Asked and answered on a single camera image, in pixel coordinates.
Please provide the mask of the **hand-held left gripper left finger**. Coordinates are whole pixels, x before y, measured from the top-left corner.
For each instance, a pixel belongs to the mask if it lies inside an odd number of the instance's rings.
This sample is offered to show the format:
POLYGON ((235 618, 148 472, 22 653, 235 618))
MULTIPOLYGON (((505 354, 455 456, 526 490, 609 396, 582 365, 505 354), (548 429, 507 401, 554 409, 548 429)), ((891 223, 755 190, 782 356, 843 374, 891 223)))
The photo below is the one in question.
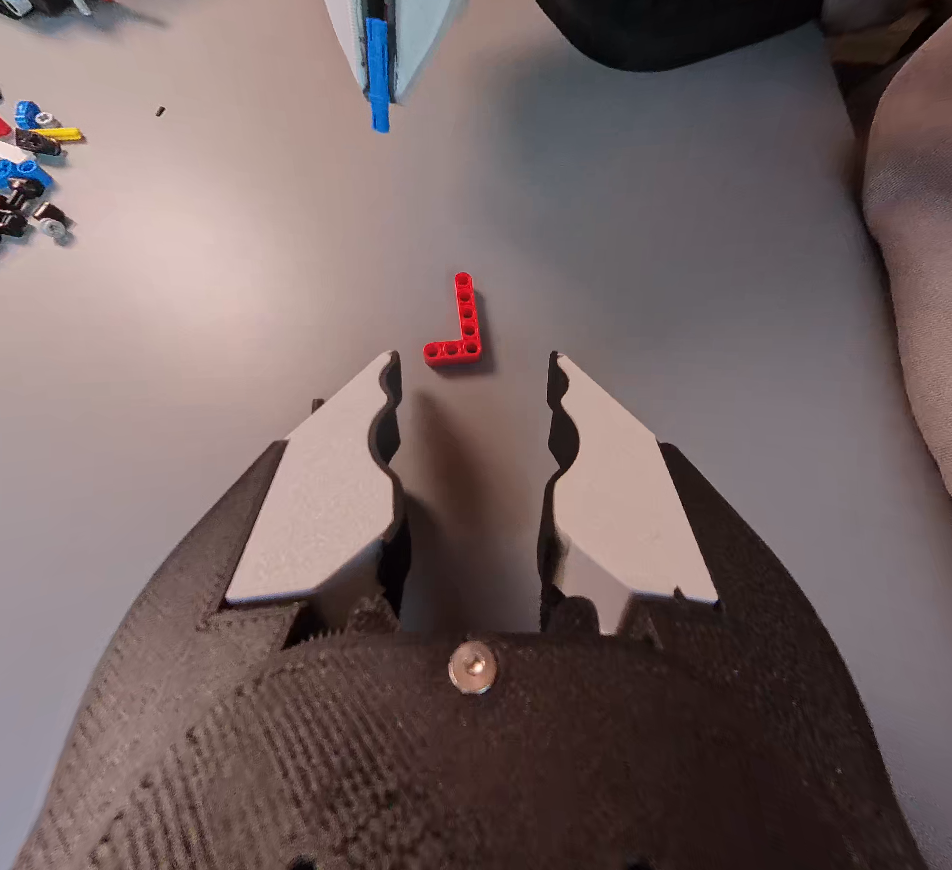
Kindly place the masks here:
POLYGON ((381 593, 399 613, 410 571, 398 352, 385 351, 299 424, 244 545, 225 602, 308 602, 348 614, 381 593))

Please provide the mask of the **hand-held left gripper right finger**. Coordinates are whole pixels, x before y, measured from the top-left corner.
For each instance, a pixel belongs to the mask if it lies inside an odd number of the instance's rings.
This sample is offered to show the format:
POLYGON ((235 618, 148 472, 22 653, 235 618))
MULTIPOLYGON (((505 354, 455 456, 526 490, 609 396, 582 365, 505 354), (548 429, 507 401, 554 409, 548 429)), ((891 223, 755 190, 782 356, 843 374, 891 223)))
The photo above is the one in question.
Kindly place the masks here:
POLYGON ((537 561, 540 624, 569 599, 593 607, 594 629, 619 634, 637 600, 720 601, 649 427, 568 355, 549 357, 548 450, 537 561))

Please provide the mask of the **red angled lego beam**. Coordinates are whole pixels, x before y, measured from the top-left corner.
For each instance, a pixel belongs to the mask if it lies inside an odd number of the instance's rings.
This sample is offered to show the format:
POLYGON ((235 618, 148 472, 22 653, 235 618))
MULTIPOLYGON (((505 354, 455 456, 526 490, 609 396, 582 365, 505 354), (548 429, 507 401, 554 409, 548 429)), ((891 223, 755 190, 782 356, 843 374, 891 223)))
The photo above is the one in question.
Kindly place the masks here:
POLYGON ((469 273, 459 272, 455 275, 454 293, 459 337, 431 341, 423 347, 424 362, 431 368, 467 366, 482 360, 477 298, 469 273))

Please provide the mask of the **single blue lego pin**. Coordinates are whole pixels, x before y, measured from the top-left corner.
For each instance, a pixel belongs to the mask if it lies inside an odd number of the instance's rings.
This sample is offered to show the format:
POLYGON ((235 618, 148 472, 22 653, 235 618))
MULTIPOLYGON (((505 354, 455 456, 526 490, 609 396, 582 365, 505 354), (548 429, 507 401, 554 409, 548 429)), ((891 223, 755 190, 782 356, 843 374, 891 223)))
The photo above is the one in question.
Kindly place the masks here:
POLYGON ((389 132, 389 47, 385 19, 365 19, 366 99, 370 106, 371 124, 375 132, 389 132))

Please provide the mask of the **pile of mixed lego pieces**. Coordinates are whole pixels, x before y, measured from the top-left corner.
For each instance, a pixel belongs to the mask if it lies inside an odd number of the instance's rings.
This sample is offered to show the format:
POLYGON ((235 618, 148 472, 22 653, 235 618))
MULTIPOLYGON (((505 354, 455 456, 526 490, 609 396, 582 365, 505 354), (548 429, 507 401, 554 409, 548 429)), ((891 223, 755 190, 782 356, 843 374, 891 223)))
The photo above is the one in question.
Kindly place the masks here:
POLYGON ((65 148, 86 141, 77 127, 60 124, 35 102, 19 101, 13 121, 1 121, 1 237, 24 242, 38 231, 55 245, 74 241, 74 222, 54 201, 52 168, 65 163, 65 148))

